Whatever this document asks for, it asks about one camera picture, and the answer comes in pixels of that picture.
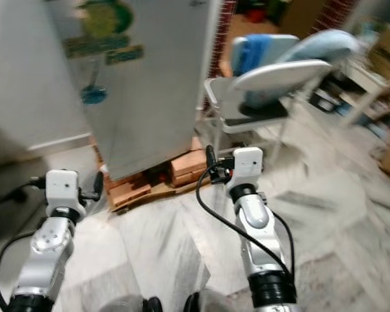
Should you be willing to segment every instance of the refrigerator door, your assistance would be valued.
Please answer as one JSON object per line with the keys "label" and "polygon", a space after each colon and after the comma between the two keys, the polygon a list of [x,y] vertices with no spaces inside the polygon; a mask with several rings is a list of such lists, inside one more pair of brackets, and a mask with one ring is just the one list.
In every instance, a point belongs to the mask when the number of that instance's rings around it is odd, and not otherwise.
{"label": "refrigerator door", "polygon": [[212,2],[46,2],[113,179],[190,148]]}

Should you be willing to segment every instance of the marble floor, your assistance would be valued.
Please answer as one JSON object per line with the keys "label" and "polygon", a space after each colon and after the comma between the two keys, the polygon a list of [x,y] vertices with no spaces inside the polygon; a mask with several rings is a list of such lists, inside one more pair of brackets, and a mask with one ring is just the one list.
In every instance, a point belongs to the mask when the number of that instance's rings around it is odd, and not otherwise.
{"label": "marble floor", "polygon": [[[296,247],[296,287],[304,311],[390,311],[390,180],[369,151],[381,144],[366,129],[338,128],[338,116],[297,105],[288,121],[276,165],[259,189],[286,219]],[[259,129],[272,140],[277,127]],[[95,160],[88,146],[0,168],[0,194],[51,168],[72,168],[91,187]],[[234,220],[221,187],[201,195]],[[198,205],[194,193],[159,200],[126,214],[110,214],[107,200],[89,207],[77,226],[75,253],[55,311],[99,311],[115,300],[158,296],[164,311],[181,311],[186,297],[204,287],[252,311],[240,240]],[[0,207],[0,247],[34,229],[44,216],[43,196]],[[276,224],[284,246],[287,236]],[[8,298],[27,256],[24,240],[3,259],[0,281]],[[289,251],[285,250],[287,259]]]}

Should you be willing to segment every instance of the white chair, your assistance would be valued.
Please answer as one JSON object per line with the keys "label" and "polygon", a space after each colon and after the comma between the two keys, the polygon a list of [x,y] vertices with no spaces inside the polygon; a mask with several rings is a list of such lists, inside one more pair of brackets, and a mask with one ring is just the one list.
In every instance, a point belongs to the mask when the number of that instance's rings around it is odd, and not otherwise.
{"label": "white chair", "polygon": [[[241,133],[281,123],[269,161],[273,164],[281,147],[285,122],[296,92],[310,79],[325,75],[330,69],[331,66],[321,60],[301,60],[263,66],[240,77],[207,79],[204,87],[216,120],[213,139],[215,153],[219,155],[233,150],[220,149],[222,132]],[[262,109],[252,109],[245,105],[246,93],[249,91],[261,91],[265,103]],[[287,108],[280,103],[281,96],[290,97]]]}

